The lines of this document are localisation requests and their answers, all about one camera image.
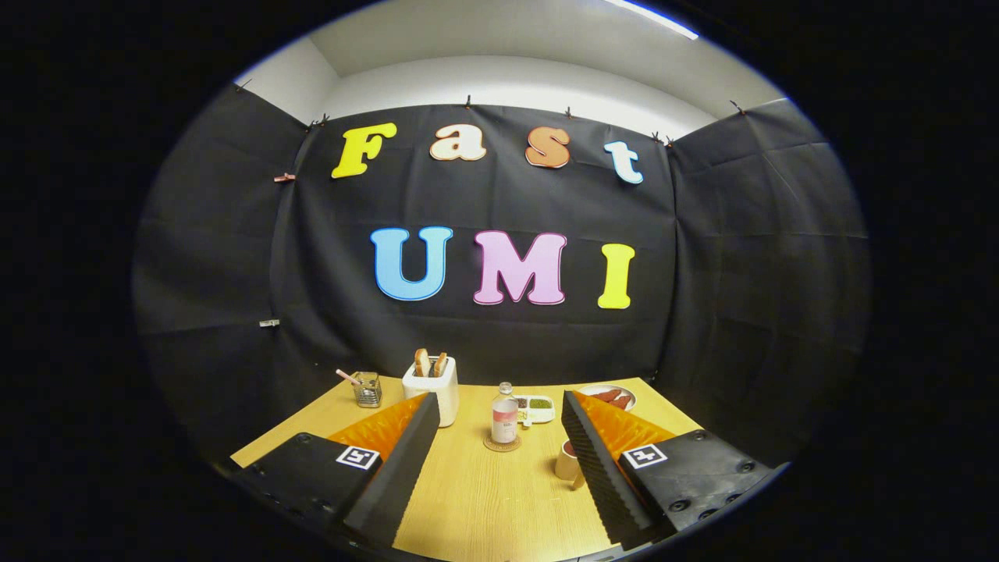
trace plate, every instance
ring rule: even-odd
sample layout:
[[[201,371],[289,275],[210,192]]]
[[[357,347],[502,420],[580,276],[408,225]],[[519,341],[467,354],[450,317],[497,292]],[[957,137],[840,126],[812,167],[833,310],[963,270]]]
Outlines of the plate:
[[[624,406],[625,412],[630,410],[631,408],[634,408],[635,402],[638,401],[638,399],[634,397],[634,394],[632,394],[630,390],[612,384],[591,384],[589,386],[584,386],[580,388],[579,392],[585,394],[586,396],[592,396],[594,394],[599,394],[601,392],[606,392],[608,390],[620,390],[621,394],[623,394],[624,396],[631,397],[631,400],[628,401],[627,406]]]
[[[547,423],[555,419],[555,403],[554,400],[547,396],[539,395],[529,395],[529,394],[517,394],[513,396],[517,400],[522,400],[525,406],[523,408],[517,408],[516,421],[523,424],[523,427],[530,427],[533,423]],[[548,408],[533,408],[530,406],[531,400],[541,400],[545,402]]]

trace ceiling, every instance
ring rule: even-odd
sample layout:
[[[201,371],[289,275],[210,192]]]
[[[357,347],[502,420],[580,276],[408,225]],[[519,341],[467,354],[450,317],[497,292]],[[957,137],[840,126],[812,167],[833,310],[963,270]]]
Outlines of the ceiling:
[[[716,118],[786,97],[704,37],[603,0],[387,0],[310,35],[340,77],[438,57],[505,55],[609,72]]]

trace ceiling light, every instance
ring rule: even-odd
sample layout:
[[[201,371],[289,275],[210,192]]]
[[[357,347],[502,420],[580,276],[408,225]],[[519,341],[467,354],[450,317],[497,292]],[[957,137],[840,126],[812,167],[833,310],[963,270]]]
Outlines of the ceiling light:
[[[657,23],[657,24],[659,24],[661,26],[668,27],[669,29],[672,29],[673,31],[675,31],[676,33],[679,33],[680,35],[686,37],[687,39],[691,39],[692,40],[692,39],[696,39],[697,38],[697,34],[696,33],[690,31],[689,29],[683,27],[682,25],[680,25],[680,24],[678,24],[678,23],[676,23],[676,22],[674,22],[674,21],[672,21],[672,20],[670,20],[668,18],[664,18],[664,17],[660,16],[659,14],[656,14],[655,12],[653,12],[651,10],[647,10],[645,8],[642,8],[641,6],[636,6],[636,5],[634,5],[634,4],[630,3],[630,2],[625,2],[624,0],[603,0],[603,1],[604,2],[609,2],[609,3],[613,4],[614,6],[618,6],[620,8],[624,8],[625,10],[632,11],[632,12],[638,14],[639,16],[646,17],[646,18],[654,21],[655,23]]]

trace utensil holder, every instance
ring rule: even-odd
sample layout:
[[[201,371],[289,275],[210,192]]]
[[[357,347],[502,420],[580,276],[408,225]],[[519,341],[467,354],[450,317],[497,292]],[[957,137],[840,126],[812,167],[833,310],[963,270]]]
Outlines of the utensil holder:
[[[382,381],[378,373],[354,373],[353,376],[361,384],[354,387],[354,399],[362,408],[378,408],[382,405]]]

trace letter m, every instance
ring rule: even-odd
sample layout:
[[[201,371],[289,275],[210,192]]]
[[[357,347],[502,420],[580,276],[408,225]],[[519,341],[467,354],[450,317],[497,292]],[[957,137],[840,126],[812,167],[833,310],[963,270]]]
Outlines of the letter m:
[[[534,288],[527,300],[534,304],[558,304],[565,300],[559,283],[561,249],[565,237],[561,234],[538,234],[520,259],[509,235],[501,230],[487,230],[476,235],[483,248],[483,285],[475,294],[479,304],[500,304],[500,277],[513,302],[519,302],[527,283],[534,279]]]

